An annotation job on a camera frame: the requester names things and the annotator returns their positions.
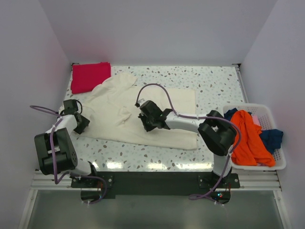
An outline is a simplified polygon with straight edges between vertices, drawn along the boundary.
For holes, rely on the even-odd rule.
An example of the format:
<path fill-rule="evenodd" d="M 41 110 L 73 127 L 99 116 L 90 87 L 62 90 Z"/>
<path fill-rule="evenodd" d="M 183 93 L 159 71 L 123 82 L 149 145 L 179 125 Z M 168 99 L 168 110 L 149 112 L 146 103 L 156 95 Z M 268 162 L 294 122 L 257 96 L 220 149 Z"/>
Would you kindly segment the cream white t shirt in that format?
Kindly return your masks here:
<path fill-rule="evenodd" d="M 83 137 L 117 142 L 194 150 L 197 135 L 184 130 L 154 129 L 146 132 L 138 118 L 140 109 L 136 97 L 154 101 L 162 110 L 170 108 L 165 92 L 157 86 L 141 90 L 135 83 L 137 77 L 120 73 L 97 85 L 91 92 L 71 95 L 83 106 L 82 115 L 90 123 Z"/>

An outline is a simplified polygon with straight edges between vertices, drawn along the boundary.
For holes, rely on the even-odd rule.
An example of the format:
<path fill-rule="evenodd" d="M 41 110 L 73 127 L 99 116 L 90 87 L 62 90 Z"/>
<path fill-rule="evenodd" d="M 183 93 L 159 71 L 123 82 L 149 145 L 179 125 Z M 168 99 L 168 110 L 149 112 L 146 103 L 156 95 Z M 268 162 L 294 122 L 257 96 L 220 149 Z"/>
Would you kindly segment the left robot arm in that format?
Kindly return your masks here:
<path fill-rule="evenodd" d="M 56 116 L 52 127 L 34 138 L 40 171 L 44 175 L 54 175 L 58 184 L 66 176 L 80 176 L 88 187 L 98 184 L 99 176 L 94 165 L 78 158 L 71 140 L 71 134 L 82 134 L 89 126 L 90 120 L 82 115 L 83 106 L 79 100 L 70 99 L 63 102 L 62 111 L 31 105 L 30 108 Z"/>

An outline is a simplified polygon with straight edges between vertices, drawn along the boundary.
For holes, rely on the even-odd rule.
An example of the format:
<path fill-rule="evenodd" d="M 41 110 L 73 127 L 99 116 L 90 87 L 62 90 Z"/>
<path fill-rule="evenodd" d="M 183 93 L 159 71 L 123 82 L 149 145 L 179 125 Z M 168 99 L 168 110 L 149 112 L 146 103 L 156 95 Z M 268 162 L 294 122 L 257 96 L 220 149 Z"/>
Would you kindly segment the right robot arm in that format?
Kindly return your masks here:
<path fill-rule="evenodd" d="M 136 102 L 139 118 L 147 132 L 158 129 L 177 129 L 199 134 L 207 148 L 213 153 L 213 184 L 224 187 L 229 182 L 232 165 L 230 155 L 241 139 L 239 128 L 216 110 L 206 116 L 178 114 L 173 108 L 161 110 L 151 100 Z"/>

